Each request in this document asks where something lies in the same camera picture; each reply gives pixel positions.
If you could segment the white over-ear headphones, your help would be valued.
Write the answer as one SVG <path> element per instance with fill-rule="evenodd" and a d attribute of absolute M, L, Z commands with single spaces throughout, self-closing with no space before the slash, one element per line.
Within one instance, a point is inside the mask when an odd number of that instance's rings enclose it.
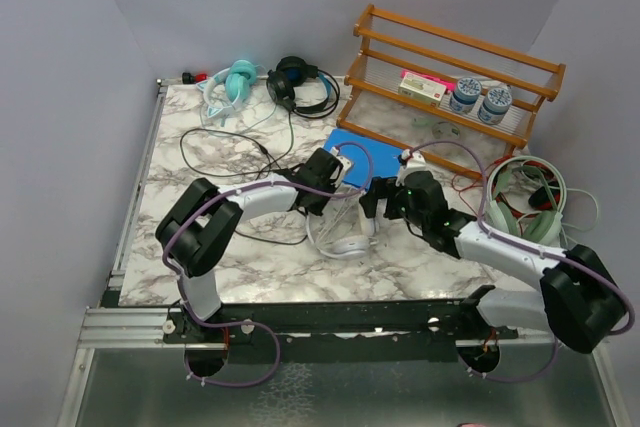
<path fill-rule="evenodd" d="M 323 215 L 309 213 L 305 230 L 310 245 L 322 256 L 333 260 L 354 260 L 366 256 L 377 244 L 379 223 L 365 219 L 359 206 L 363 192 L 353 186 L 342 186 L 343 199 L 333 199 Z"/>

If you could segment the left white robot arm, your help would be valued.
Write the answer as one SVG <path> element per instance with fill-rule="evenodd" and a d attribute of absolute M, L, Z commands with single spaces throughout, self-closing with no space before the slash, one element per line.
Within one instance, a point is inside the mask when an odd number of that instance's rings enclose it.
<path fill-rule="evenodd" d="M 348 159 L 318 148 L 301 166 L 277 169 L 259 181 L 218 187 L 199 178 L 188 186 L 160 221 L 155 238 L 163 262 L 178 274 L 180 296 L 191 309 L 186 329 L 195 339 L 210 341 L 220 332 L 214 267 L 237 226 L 299 209 L 321 214 L 349 168 Z"/>

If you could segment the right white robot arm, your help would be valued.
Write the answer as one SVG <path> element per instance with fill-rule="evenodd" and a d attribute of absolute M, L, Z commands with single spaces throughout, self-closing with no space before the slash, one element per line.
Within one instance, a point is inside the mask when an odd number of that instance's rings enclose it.
<path fill-rule="evenodd" d="M 490 288 L 463 309 L 459 325 L 469 337 L 481 338 L 494 326 L 547 330 L 570 349 L 587 354 L 634 324 L 629 300 L 598 255 L 584 245 L 564 250 L 501 233 L 451 208 L 428 171 L 374 178 L 359 200 L 365 226 L 373 226 L 379 201 L 386 203 L 385 218 L 415 227 L 431 248 L 530 286 L 528 292 Z"/>

